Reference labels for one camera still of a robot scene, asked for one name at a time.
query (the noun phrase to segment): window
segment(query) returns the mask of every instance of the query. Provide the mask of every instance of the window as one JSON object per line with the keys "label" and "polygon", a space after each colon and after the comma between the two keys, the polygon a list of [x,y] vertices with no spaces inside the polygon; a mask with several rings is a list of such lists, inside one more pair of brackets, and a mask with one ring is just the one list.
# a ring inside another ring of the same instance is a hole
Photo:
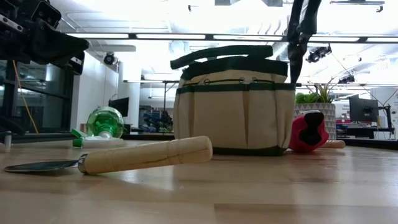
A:
{"label": "window", "polygon": [[35,133],[26,106],[40,133],[70,130],[73,74],[54,65],[17,63],[20,90],[12,61],[0,61],[0,115],[19,123],[26,131]]}

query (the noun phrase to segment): white planter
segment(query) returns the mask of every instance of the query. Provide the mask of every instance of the white planter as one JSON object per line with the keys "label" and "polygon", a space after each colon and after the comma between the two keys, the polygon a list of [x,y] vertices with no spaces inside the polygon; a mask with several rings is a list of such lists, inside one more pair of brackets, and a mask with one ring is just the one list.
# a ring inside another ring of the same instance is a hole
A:
{"label": "white planter", "polygon": [[294,118],[302,115],[303,111],[318,110],[325,116],[325,129],[329,133],[329,140],[336,139],[336,106],[333,103],[301,103],[294,108]]}

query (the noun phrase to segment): wooden handle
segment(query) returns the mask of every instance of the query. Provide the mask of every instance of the wooden handle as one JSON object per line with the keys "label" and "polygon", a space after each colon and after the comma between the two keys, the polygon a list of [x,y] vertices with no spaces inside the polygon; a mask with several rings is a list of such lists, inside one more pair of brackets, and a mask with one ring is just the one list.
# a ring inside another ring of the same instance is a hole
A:
{"label": "wooden handle", "polygon": [[87,174],[102,174],[123,170],[206,162],[211,159],[212,155],[213,148],[210,139],[200,136],[91,152],[83,162],[84,168],[81,169],[79,167],[79,170]]}
{"label": "wooden handle", "polygon": [[330,149],[343,149],[346,147],[346,143],[342,140],[328,140],[324,143],[321,148],[330,148]]}

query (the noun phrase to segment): green trim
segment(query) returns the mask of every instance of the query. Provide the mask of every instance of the green trim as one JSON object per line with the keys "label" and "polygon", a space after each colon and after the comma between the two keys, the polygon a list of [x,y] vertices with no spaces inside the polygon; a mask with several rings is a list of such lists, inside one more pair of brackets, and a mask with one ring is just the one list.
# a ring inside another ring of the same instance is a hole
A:
{"label": "green trim", "polygon": [[286,149],[273,146],[263,149],[228,149],[214,147],[213,154],[239,155],[239,156],[283,156]]}
{"label": "green trim", "polygon": [[193,77],[224,72],[228,70],[247,70],[261,73],[271,73],[287,77],[287,63],[275,60],[267,60],[259,57],[225,57],[209,60],[202,63],[193,63],[186,68],[181,78],[191,80]]}
{"label": "green trim", "polygon": [[250,84],[227,84],[227,85],[196,85],[185,86],[177,89],[177,94],[194,92],[217,92],[217,91],[249,91],[249,90],[295,90],[295,84],[291,83],[250,83]]}
{"label": "green trim", "polygon": [[171,69],[181,68],[202,58],[212,58],[226,55],[249,55],[250,57],[267,58],[273,55],[269,45],[231,45],[198,50],[178,59],[170,61]]}

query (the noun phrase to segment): green plant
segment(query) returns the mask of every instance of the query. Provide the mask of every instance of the green plant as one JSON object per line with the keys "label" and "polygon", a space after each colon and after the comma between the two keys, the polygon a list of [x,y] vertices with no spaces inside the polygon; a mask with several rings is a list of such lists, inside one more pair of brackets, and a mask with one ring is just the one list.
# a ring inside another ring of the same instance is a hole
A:
{"label": "green plant", "polygon": [[332,78],[326,84],[314,83],[313,85],[317,89],[315,92],[313,89],[307,86],[311,93],[303,94],[298,93],[296,95],[296,104],[301,103],[331,103],[333,101],[333,97],[330,94],[331,89],[336,85],[331,83],[334,78]]}

